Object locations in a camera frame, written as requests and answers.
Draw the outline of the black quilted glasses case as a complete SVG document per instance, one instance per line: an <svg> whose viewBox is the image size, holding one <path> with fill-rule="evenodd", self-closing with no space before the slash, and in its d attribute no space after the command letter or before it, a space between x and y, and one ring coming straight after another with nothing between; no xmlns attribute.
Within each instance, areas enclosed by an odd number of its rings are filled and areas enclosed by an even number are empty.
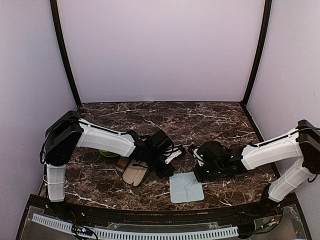
<svg viewBox="0 0 320 240"><path fill-rule="evenodd" d="M148 170L149 168L145 162L133 159L124 170L122 179L126 184L138 187L145 178Z"/></svg>

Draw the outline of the plaid brown glasses case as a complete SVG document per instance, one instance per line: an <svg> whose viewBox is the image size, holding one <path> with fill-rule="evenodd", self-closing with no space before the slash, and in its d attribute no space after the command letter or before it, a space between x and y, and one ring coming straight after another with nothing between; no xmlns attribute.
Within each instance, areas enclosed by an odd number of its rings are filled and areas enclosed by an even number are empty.
<svg viewBox="0 0 320 240"><path fill-rule="evenodd" d="M118 162L115 165L115 169L119 173L123 173L128 165L129 159L127 157L119 158Z"/></svg>

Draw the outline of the blue cleaning cloth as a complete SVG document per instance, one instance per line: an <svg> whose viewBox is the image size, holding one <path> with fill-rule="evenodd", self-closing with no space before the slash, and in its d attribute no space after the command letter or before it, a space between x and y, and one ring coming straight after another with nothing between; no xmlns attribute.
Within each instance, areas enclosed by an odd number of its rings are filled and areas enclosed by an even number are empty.
<svg viewBox="0 0 320 240"><path fill-rule="evenodd" d="M202 184L193 172L175 173L169 177L170 201L174 204L204 200Z"/></svg>

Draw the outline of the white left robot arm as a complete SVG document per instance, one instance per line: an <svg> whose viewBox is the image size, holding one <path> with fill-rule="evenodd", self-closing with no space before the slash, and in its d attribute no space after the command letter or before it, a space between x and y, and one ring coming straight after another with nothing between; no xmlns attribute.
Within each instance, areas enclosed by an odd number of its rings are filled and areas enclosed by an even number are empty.
<svg viewBox="0 0 320 240"><path fill-rule="evenodd" d="M182 150L163 130L153 135L139 135L133 130L121 132L107 129L80 118L70 110L45 132L39 158L46 166L47 197L51 210L60 218L71 213L65 199L65 169L75 148L107 151L121 157L146 163L159 178L174 173L171 164Z"/></svg>

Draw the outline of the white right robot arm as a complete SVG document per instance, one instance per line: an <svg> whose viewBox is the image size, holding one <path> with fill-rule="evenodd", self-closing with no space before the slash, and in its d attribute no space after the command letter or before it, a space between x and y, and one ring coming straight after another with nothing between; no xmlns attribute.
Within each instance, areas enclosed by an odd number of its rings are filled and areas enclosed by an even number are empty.
<svg viewBox="0 0 320 240"><path fill-rule="evenodd" d="M310 177L320 174L320 129L303 119L289 132L260 143L228 148L217 140L200 146L191 145L189 153L196 159L193 172L198 182L233 178L260 166L295 158L286 172L266 187L255 213L266 217L290 192Z"/></svg>

